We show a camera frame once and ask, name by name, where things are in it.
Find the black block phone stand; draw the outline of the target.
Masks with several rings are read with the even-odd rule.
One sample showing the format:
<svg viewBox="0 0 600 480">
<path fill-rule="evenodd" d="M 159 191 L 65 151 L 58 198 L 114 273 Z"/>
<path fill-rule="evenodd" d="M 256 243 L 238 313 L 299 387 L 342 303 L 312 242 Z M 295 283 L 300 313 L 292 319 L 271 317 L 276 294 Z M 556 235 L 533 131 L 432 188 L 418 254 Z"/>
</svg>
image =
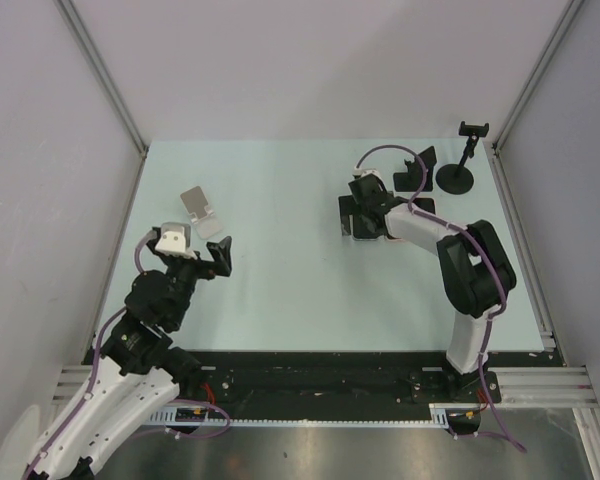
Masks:
<svg viewBox="0 0 600 480">
<path fill-rule="evenodd" d="M 437 164 L 437 155 L 434 146 L 430 146 L 419 153 L 421 160 L 427 168 L 427 175 L 423 192 L 433 191 L 433 174 Z M 406 170 L 393 174 L 394 187 L 397 192 L 415 192 L 421 185 L 423 170 L 417 160 L 404 161 Z"/>
</svg>

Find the black round-base phone stand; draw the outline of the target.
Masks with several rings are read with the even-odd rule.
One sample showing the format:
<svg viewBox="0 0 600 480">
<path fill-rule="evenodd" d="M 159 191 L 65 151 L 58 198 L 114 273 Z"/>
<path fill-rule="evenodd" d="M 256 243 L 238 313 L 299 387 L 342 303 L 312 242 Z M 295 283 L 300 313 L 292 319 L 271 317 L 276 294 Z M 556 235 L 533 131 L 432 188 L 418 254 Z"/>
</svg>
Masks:
<svg viewBox="0 0 600 480">
<path fill-rule="evenodd" d="M 435 179 L 440 189 L 452 195 L 464 195 L 473 188 L 474 176 L 466 163 L 474 157 L 479 141 L 488 135 L 489 130 L 488 122 L 482 125 L 460 123 L 458 135 L 466 138 L 465 147 L 457 164 L 447 164 L 438 169 Z"/>
</svg>

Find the black phone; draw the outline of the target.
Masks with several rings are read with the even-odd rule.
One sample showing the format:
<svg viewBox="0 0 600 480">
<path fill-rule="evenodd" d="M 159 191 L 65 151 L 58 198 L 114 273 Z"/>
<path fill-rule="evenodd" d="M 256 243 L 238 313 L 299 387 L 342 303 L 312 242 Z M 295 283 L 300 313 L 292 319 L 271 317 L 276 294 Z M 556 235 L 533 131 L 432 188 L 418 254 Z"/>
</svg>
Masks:
<svg viewBox="0 0 600 480">
<path fill-rule="evenodd" d="M 338 197 L 340 228 L 343 236 L 354 240 L 375 240 L 382 236 L 365 222 L 362 209 L 351 195 Z"/>
</svg>

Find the clear acrylic phone stand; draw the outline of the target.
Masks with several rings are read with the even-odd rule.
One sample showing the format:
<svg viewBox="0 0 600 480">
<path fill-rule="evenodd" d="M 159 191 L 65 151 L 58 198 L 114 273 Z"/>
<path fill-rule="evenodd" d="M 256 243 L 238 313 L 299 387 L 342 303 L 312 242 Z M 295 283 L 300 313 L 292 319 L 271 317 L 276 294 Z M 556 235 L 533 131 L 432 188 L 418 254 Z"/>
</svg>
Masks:
<svg viewBox="0 0 600 480">
<path fill-rule="evenodd" d="M 210 239 L 222 231 L 223 226 L 200 186 L 195 186 L 181 193 L 180 199 L 201 239 Z"/>
</svg>

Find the pink case phone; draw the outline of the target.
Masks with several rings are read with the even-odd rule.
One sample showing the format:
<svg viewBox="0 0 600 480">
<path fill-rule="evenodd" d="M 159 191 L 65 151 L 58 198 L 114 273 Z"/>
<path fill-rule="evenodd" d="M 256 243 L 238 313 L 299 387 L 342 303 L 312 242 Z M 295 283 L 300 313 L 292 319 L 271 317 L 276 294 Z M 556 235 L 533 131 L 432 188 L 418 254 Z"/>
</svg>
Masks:
<svg viewBox="0 0 600 480">
<path fill-rule="evenodd" d="M 436 214 L 436 206 L 433 198 L 416 198 L 413 203 L 428 213 Z"/>
</svg>

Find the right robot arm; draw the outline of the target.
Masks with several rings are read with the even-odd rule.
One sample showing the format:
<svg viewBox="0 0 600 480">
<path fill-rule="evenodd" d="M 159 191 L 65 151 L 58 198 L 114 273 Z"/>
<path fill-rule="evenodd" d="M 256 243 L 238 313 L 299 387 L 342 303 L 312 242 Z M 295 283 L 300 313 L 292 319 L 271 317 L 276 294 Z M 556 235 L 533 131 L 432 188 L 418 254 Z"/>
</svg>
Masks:
<svg viewBox="0 0 600 480">
<path fill-rule="evenodd" d="M 344 213 L 371 237 L 405 240 L 439 261 L 447 299 L 455 309 L 452 339 L 446 360 L 453 367 L 441 376 L 443 393 L 464 401 L 477 389 L 473 372 L 487 359 L 495 318 L 507 308 L 517 277 L 493 225 L 480 220 L 466 226 L 446 221 L 396 197 L 375 174 L 349 182 Z"/>
</svg>

